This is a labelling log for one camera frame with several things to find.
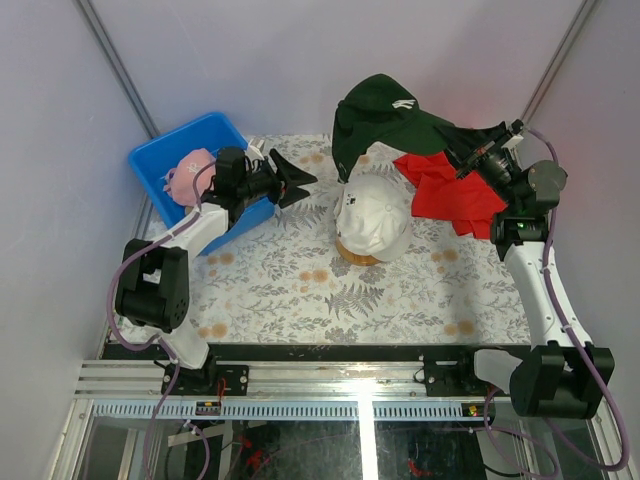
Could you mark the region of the red cloth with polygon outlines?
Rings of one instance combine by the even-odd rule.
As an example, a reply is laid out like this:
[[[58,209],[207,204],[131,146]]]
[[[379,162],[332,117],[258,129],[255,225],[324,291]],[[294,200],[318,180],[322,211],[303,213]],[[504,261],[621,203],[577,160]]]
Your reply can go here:
[[[457,179],[443,152],[405,154],[394,165],[416,188],[411,206],[414,217],[449,221],[458,236],[490,238],[493,216],[504,210],[506,203],[477,173]]]

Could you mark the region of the white cap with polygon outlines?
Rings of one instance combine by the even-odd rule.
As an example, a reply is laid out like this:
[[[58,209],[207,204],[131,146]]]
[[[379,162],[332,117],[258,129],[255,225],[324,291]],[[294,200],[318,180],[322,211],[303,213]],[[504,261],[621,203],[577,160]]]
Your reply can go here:
[[[404,197],[378,175],[352,177],[334,208],[337,241],[350,254],[391,262],[406,253],[413,238]]]

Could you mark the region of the dark green cap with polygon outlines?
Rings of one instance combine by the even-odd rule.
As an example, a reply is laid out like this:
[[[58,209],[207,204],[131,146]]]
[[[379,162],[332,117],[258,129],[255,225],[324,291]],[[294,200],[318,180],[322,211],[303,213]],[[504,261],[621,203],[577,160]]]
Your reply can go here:
[[[437,129],[451,125],[423,111],[418,100],[392,77],[372,75],[354,86],[335,110],[331,155],[338,179],[348,182],[358,159],[376,142],[405,153],[438,154],[447,142]]]

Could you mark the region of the wooden hat stand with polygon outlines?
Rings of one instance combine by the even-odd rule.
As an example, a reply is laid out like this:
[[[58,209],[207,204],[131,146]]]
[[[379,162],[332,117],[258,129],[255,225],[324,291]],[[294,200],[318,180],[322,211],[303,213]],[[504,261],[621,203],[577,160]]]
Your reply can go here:
[[[336,240],[336,249],[345,261],[355,266],[369,267],[381,263],[381,260],[378,260],[371,255],[358,255],[349,251],[344,247],[339,239]]]

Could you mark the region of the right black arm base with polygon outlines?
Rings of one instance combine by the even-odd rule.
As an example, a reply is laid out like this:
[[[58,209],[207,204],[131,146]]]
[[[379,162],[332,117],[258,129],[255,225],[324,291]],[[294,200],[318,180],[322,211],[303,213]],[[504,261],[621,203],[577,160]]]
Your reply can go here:
[[[423,374],[429,397],[484,397],[490,385],[474,370],[474,349],[453,348],[423,355]]]

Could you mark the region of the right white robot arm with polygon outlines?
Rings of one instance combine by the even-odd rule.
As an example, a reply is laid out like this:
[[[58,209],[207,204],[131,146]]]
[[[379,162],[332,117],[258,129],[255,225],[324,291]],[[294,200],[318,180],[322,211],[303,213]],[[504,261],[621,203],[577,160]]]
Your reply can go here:
[[[567,182],[556,158],[521,168],[519,120],[486,129],[437,127],[444,154],[463,179],[477,174],[505,203],[490,241],[511,274],[529,325],[531,347],[518,358],[482,348],[456,369],[458,387],[478,394],[490,384],[509,395],[523,417],[590,419],[614,370],[611,351],[594,345],[566,296],[552,247],[553,211]]]

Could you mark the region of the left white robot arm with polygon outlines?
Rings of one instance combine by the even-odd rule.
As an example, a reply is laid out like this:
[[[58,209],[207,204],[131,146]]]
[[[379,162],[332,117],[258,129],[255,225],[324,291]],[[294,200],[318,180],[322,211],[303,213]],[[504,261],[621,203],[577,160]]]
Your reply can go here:
[[[251,160],[242,149],[226,147],[202,171],[213,177],[183,220],[153,241],[127,243],[107,311],[149,331],[149,341],[159,343],[172,363],[186,368],[186,385],[204,395],[217,387],[219,371],[206,362],[209,346],[187,322],[192,261],[256,202],[289,207],[308,197],[306,188],[317,178],[276,149],[264,159]]]

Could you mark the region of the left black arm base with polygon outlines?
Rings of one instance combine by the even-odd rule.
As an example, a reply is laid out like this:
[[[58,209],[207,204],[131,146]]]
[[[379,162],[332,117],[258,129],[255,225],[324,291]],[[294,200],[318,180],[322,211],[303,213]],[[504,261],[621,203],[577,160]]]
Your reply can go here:
[[[249,386],[249,367],[217,363],[208,358],[200,369],[180,367],[176,381],[169,384],[176,372],[176,365],[164,367],[161,392],[180,396],[214,396],[222,398],[245,396]]]

